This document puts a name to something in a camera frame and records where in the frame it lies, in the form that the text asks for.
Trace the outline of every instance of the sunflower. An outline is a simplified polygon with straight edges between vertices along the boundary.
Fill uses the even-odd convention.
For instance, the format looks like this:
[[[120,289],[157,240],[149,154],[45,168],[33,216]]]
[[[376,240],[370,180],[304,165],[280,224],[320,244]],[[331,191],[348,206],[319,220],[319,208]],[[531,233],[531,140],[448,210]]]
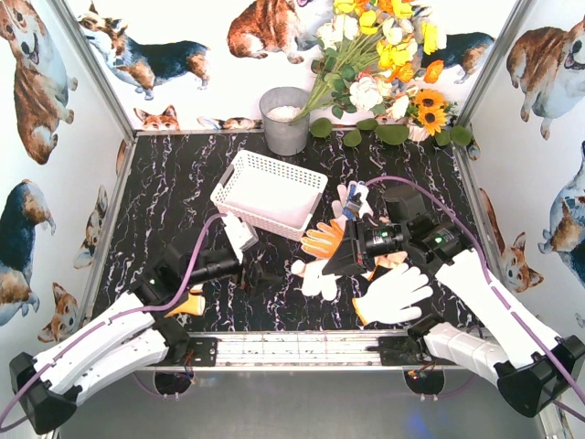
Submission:
[[[421,90],[414,98],[414,104],[424,108],[438,108],[445,103],[445,97],[436,90]]]
[[[447,114],[439,107],[419,107],[418,119],[430,135],[440,133],[441,128],[447,124]]]

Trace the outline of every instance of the artificial flower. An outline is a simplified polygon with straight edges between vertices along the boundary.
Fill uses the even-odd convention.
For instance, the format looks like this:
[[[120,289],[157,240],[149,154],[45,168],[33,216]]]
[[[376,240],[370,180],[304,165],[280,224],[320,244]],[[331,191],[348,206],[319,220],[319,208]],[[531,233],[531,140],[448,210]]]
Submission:
[[[391,44],[392,46],[396,46],[402,41],[402,29],[400,27],[393,27],[394,20],[391,18],[390,20],[386,20],[384,24],[382,24],[382,32],[384,33],[384,37],[386,37],[386,41]]]
[[[439,107],[419,107],[418,119],[430,135],[440,133],[441,128],[447,124],[447,114]]]
[[[403,118],[409,108],[410,98],[405,94],[394,101],[388,110],[388,114],[397,122]]]
[[[378,91],[378,85],[371,76],[366,76],[354,82],[349,87],[349,101],[361,112],[367,112],[372,107],[382,103],[384,99]]]
[[[347,39],[353,40],[359,35],[359,24],[357,19],[352,16],[335,16],[333,19],[333,27],[335,30],[343,29],[343,35]]]
[[[374,11],[366,11],[362,16],[359,18],[359,26],[362,31],[362,34],[366,35],[373,35],[378,32],[378,28],[374,27],[376,24],[376,12]]]
[[[356,14],[361,16],[367,10],[368,0],[335,0],[336,14],[349,14],[356,11]]]
[[[445,97],[438,91],[431,89],[419,91],[414,98],[414,104],[424,108],[439,108],[445,103]]]
[[[412,64],[410,62],[403,65],[397,73],[397,78],[402,82],[410,82],[413,76],[414,70],[412,69]]]
[[[429,84],[434,84],[441,76],[442,70],[445,67],[445,63],[441,59],[437,59],[429,64],[427,71],[424,75],[424,81]]]

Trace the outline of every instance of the cable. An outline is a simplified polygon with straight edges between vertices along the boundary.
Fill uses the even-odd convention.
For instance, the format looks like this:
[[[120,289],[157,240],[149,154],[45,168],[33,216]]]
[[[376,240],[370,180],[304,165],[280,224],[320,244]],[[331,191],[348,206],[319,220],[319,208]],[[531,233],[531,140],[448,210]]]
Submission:
[[[196,242],[195,247],[193,249],[193,254],[191,255],[191,260],[189,261],[189,265],[187,266],[187,269],[185,271],[185,276],[183,277],[183,282],[181,282],[181,285],[179,286],[178,290],[176,291],[175,297],[173,297],[173,299],[168,304],[159,305],[159,306],[141,306],[139,308],[129,309],[127,311],[122,311],[121,313],[116,314],[110,320],[111,321],[117,320],[118,318],[128,316],[129,314],[132,314],[132,313],[138,313],[138,312],[152,313],[152,312],[156,312],[156,311],[166,311],[167,309],[173,308],[176,305],[176,303],[180,300],[181,295],[183,294],[183,292],[186,289],[186,285],[188,284],[191,273],[193,272],[193,269],[195,267],[197,255],[199,254],[199,250],[201,249],[201,246],[203,245],[203,240],[205,239],[205,236],[207,234],[207,231],[209,230],[209,227],[211,226],[211,223],[213,221],[215,221],[219,218],[225,217],[225,216],[226,215],[223,213],[216,213],[214,215],[211,215],[207,219],[205,224],[203,225],[203,228],[201,229],[201,233],[199,233],[199,237],[197,238],[197,242]],[[81,342],[81,340],[83,340],[85,337],[89,336],[90,334],[93,334],[95,331],[97,331],[101,327],[104,327],[105,325],[106,325],[105,322],[100,322],[95,327],[89,329],[88,332],[83,333],[79,338],[77,338],[73,342],[71,342],[70,345],[63,348],[55,356],[55,358],[53,358],[52,364],[51,363],[46,364],[43,368],[41,368],[41,370],[39,370],[37,373],[35,373],[30,378],[30,380],[28,380],[25,383],[24,386],[22,386],[20,391],[18,391],[16,393],[16,395],[12,398],[12,400],[10,400],[8,405],[6,405],[6,408],[0,414],[0,433],[5,433],[9,430],[12,430],[13,428],[17,427],[19,424],[21,424],[26,419],[26,416],[25,416],[24,418],[19,419],[18,421],[8,425],[7,427],[2,426],[2,424],[4,423],[6,418],[8,417],[8,414],[14,408],[16,403],[18,401],[20,401],[20,399],[23,397],[23,395],[32,387],[32,385],[40,378],[40,376],[43,373],[45,373],[49,368],[54,366],[54,364],[57,360],[61,359],[65,354],[67,354],[70,350],[72,350],[75,346],[77,346]]]
[[[424,187],[421,187],[421,186],[417,185],[416,183],[414,183],[413,181],[410,181],[406,178],[394,177],[394,176],[376,177],[376,178],[372,178],[371,180],[366,182],[366,186],[371,186],[371,185],[374,185],[380,181],[385,181],[385,180],[398,181],[400,183],[405,183],[411,187],[414,187],[422,195],[424,195],[425,197],[430,199],[443,212],[445,212],[445,214],[453,221],[453,223],[457,227],[459,227],[459,229],[461,229],[463,234],[471,241],[473,247],[475,248],[475,251],[477,252],[477,255],[479,256],[479,260],[480,260],[480,264],[482,265],[482,271],[484,272],[485,280],[487,281],[488,284],[490,284],[492,282],[492,276],[490,275],[489,269],[487,267],[487,261],[485,260],[485,255],[484,255],[484,252],[482,251],[482,247],[480,246],[479,241],[463,225],[463,223],[459,221],[459,219],[457,218],[457,216],[455,215],[455,213],[451,209],[449,209],[447,206],[445,206],[443,203],[441,203],[438,198],[436,198],[434,195],[432,195],[431,192],[426,190]],[[509,310],[511,308],[511,306],[510,306],[510,304],[508,304],[508,302],[505,300],[505,298],[502,296],[502,294],[499,292],[499,290],[495,286],[492,286],[492,291],[497,296],[497,298],[500,299],[500,302],[502,302],[502,304],[504,304],[505,309]],[[555,365],[555,367],[558,369],[558,371],[561,373],[561,375],[567,381],[567,383],[570,385],[570,387],[575,391],[575,393],[577,393],[577,396],[579,397],[581,402],[583,402],[583,404],[585,404],[585,392],[583,392],[583,390],[579,386],[579,384],[577,384],[577,382],[573,379],[573,377],[571,377],[569,371],[565,369],[565,367],[560,363],[560,361],[558,361],[557,357],[555,357],[555,355],[545,346],[545,344],[542,342],[542,340],[540,338],[538,338],[538,336],[532,331],[532,329],[530,329],[530,327],[524,322],[524,320],[522,320],[522,318],[515,311],[510,312],[510,315],[516,320],[516,322],[518,322],[518,324],[534,340],[534,342],[538,345],[538,347],[542,349],[542,351],[547,355],[548,359],[550,359],[550,361]]]

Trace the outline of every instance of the orange flower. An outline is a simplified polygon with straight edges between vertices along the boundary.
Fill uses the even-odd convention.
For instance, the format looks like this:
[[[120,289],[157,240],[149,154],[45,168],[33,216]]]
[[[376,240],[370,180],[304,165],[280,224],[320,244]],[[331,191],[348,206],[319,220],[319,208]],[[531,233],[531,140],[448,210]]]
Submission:
[[[433,61],[431,64],[429,64],[429,67],[427,67],[427,72],[424,75],[424,81],[428,82],[429,84],[434,84],[439,79],[439,76],[441,76],[444,67],[445,63],[442,60],[437,59],[436,61]]]
[[[412,69],[412,64],[407,62],[400,68],[400,71],[397,74],[398,79],[402,82],[410,82],[412,77],[414,76],[414,70]]]

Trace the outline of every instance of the white plastic basket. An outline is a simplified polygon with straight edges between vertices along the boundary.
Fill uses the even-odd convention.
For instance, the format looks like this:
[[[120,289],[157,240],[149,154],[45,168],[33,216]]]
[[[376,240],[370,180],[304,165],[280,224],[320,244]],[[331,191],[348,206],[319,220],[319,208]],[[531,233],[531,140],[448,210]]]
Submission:
[[[327,185],[327,176],[250,151],[238,151],[211,201],[251,226],[300,241]]]

